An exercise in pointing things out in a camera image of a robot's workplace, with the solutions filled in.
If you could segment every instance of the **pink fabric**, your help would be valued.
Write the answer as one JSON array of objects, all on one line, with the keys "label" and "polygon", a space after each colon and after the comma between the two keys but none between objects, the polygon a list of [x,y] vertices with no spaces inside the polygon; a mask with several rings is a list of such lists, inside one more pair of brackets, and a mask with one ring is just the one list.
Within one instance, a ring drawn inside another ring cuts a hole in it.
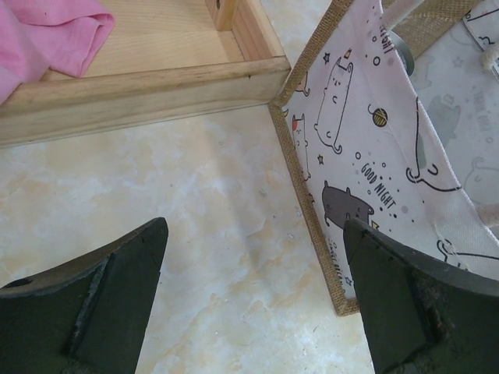
[{"label": "pink fabric", "polygon": [[0,0],[0,104],[49,67],[82,76],[114,24],[97,0]]}]

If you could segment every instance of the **burlap trim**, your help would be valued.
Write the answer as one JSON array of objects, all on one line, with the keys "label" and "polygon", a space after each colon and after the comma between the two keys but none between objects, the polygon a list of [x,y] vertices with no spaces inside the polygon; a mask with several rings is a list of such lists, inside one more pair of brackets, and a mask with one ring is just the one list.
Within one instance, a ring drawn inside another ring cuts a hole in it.
[{"label": "burlap trim", "polygon": [[[383,0],[387,8],[394,0]],[[450,27],[458,22],[480,0],[426,0],[412,12],[403,22],[394,28],[404,41],[409,45],[415,57],[421,55],[430,45],[441,37]],[[303,173],[295,152],[295,146],[282,112],[291,99],[295,89],[301,83],[319,52],[329,40],[343,16],[348,11],[353,0],[334,0],[324,14],[318,27],[305,46],[291,71],[288,81],[281,94],[269,104],[271,117],[274,121],[282,152],[288,165],[293,186],[302,207],[303,216],[310,231],[313,246],[319,259],[320,267],[324,273],[327,289],[331,294],[336,313],[348,316],[359,311],[355,299],[347,299],[334,268],[333,259],[320,227],[319,219],[310,201],[310,194],[303,180]]]}]

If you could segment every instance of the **marble table surface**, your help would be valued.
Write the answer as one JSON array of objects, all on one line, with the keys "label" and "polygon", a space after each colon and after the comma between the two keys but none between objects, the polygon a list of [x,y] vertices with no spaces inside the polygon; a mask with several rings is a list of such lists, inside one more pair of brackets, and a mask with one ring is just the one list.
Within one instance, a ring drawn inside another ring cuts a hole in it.
[{"label": "marble table surface", "polygon": [[[264,0],[296,62],[329,0]],[[266,107],[0,150],[0,284],[170,228],[137,373],[372,374],[335,315]]]}]

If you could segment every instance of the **wooden frame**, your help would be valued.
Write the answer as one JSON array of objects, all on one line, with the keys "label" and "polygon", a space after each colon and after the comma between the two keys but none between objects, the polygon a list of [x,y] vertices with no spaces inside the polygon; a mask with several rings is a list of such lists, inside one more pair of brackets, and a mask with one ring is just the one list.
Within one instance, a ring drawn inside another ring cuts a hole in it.
[{"label": "wooden frame", "polygon": [[0,146],[268,103],[290,71],[282,46],[259,0],[220,1],[101,0],[116,27],[85,77],[21,85]]}]

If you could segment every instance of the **metal grommet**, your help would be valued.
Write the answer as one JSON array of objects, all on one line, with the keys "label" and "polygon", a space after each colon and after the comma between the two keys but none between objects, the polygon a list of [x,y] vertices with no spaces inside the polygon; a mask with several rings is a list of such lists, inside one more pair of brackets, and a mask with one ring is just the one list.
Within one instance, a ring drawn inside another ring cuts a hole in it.
[{"label": "metal grommet", "polygon": [[402,40],[401,37],[399,37],[393,31],[389,31],[389,35],[390,35],[391,41],[393,41],[393,44],[395,46],[395,50],[397,51],[402,62],[404,63],[405,71],[407,72],[407,75],[411,76],[412,73],[414,72],[414,57],[412,56],[412,53],[411,53],[411,50],[409,49],[409,46],[407,45],[407,43],[405,43]]}]

